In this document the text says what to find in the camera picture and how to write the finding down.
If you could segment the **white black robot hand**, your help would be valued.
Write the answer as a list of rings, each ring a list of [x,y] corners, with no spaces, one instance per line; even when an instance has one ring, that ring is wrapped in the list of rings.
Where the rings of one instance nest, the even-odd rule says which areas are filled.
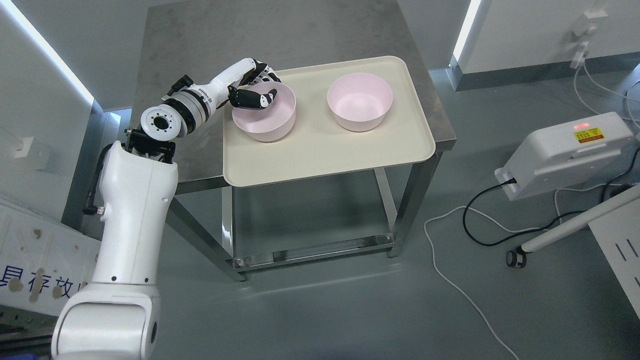
[[[199,88],[208,102],[219,108],[229,103],[236,109],[264,110],[275,100],[274,88],[259,93],[249,87],[262,83],[281,82],[269,65],[252,57],[245,57],[215,76]]]

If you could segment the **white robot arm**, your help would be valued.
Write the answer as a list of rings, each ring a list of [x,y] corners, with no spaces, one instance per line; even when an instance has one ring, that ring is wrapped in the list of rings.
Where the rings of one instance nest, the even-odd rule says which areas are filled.
[[[54,360],[148,360],[156,345],[156,285],[178,165],[114,142],[100,175],[102,244],[91,280],[67,301],[51,341]]]

